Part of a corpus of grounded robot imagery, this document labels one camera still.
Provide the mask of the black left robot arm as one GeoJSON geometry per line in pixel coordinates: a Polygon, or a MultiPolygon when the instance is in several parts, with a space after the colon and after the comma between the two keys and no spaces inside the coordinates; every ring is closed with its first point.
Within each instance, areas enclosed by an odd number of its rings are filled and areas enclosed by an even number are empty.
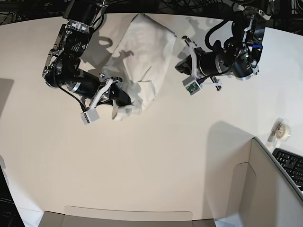
{"type": "Polygon", "coordinates": [[[183,36],[190,55],[180,61],[175,69],[188,78],[183,86],[191,94],[199,92],[210,79],[210,86],[220,91],[222,84],[219,76],[234,76],[238,80],[248,80],[259,72],[258,63],[263,51],[265,23],[271,19],[274,1],[272,0],[235,0],[232,15],[211,28],[205,35],[205,45],[209,52],[183,36]],[[224,43],[216,40],[210,44],[210,36],[232,22],[232,36],[224,43]]]}

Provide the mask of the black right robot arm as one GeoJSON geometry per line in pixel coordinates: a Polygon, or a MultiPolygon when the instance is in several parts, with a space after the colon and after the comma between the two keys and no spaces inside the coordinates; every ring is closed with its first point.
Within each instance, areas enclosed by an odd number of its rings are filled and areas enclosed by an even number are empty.
{"type": "Polygon", "coordinates": [[[129,95],[119,85],[122,78],[94,76],[79,68],[97,22],[104,21],[106,0],[73,0],[64,12],[62,24],[53,48],[49,51],[42,76],[49,87],[59,88],[75,99],[83,112],[99,105],[126,106],[129,95]]]}

